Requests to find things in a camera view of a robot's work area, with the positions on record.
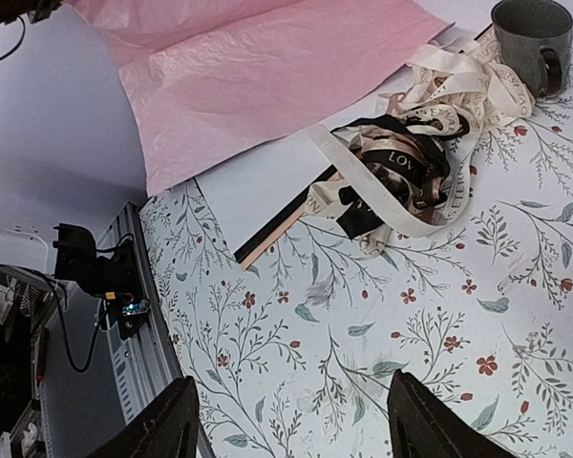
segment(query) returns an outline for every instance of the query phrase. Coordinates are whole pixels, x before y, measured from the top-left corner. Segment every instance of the floral pattern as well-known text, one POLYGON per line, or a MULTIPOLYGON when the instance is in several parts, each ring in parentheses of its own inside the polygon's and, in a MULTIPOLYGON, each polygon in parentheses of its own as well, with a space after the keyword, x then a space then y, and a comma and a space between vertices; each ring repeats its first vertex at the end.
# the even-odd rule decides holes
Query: floral pattern
POLYGON ((482 137, 467 217, 426 239, 395 233, 375 259, 303 218, 243 272, 195 181, 149 200, 162 311, 217 456, 391 456, 403 369, 516 457, 573 457, 569 78, 482 137))

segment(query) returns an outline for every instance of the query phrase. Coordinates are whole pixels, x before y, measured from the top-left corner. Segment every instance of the mug rim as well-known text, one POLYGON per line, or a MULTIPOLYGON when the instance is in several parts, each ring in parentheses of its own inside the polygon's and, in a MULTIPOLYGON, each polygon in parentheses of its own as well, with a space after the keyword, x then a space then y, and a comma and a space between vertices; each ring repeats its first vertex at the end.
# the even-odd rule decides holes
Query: mug rim
POLYGON ((518 2, 520 2, 520 1, 522 1, 522 0, 501 0, 501 1, 499 1, 495 6, 493 6, 492 11, 491 11, 491 13, 490 13, 490 17, 491 17, 491 19, 492 19, 493 26, 500 28, 500 29, 501 29, 502 31, 504 31, 505 33, 510 33, 510 34, 512 34, 512 35, 515 35, 515 36, 518 36, 518 37, 521 37, 521 38, 528 38, 528 39, 531 39, 531 40, 539 40, 539 39, 541 39, 541 38, 542 38, 542 39, 556 38, 556 37, 559 37, 559 36, 563 36, 563 35, 565 35, 565 34, 567 34, 567 33, 570 33, 570 32, 573 30, 573 16, 571 15, 571 12, 570 12, 567 8, 565 8, 565 7, 564 7, 563 5, 561 5, 560 3, 555 2, 554 0, 535 0, 535 3, 537 3, 537 4, 539 4, 539 3, 545 3, 545 4, 548 4, 548 5, 552 5, 553 7, 557 7, 559 10, 562 10, 564 13, 566 13, 566 17, 567 17, 568 22, 569 22, 568 28, 567 28, 565 31, 561 31, 560 33, 556 33, 556 34, 554 34, 554 35, 544 36, 544 37, 541 37, 541 38, 539 38, 539 37, 534 37, 534 36, 529 36, 529 35, 522 34, 522 33, 518 33, 518 32, 516 32, 516 31, 508 31, 508 30, 505 29, 501 24, 499 24, 499 23, 497 22, 497 19, 496 19, 495 16, 497 15, 498 9, 499 9, 500 7, 502 7, 502 6, 504 6, 505 4, 508 4, 508 3, 518 3, 518 2))

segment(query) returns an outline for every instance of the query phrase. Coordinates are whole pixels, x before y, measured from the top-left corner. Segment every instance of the gray mug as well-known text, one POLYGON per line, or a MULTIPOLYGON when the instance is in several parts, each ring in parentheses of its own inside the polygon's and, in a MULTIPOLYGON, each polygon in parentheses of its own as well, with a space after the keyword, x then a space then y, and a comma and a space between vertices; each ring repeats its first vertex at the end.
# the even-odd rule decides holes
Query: gray mug
POLYGON ((492 19, 502 61, 531 94, 551 97, 562 91, 571 65, 569 11, 552 0, 502 0, 492 19))

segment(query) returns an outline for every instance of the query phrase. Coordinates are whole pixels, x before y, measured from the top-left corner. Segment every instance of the pink paper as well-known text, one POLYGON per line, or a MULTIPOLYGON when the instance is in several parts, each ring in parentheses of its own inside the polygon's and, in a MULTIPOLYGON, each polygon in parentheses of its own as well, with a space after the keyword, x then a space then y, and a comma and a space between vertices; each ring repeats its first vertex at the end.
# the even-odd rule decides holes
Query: pink paper
POLYGON ((107 36, 155 195, 349 106, 447 28, 411 0, 75 0, 107 36))

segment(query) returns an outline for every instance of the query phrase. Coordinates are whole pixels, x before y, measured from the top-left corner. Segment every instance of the mug handle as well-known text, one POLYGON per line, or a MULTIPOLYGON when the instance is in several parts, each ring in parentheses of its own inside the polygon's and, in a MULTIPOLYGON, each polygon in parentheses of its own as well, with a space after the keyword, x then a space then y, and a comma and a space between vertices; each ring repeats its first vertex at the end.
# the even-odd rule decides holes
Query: mug handle
POLYGON ((553 97, 561 91, 561 60, 558 58, 556 52, 551 48, 542 49, 541 57, 543 57, 543 61, 545 62, 545 70, 547 71, 545 88, 541 90, 541 95, 544 97, 553 97))

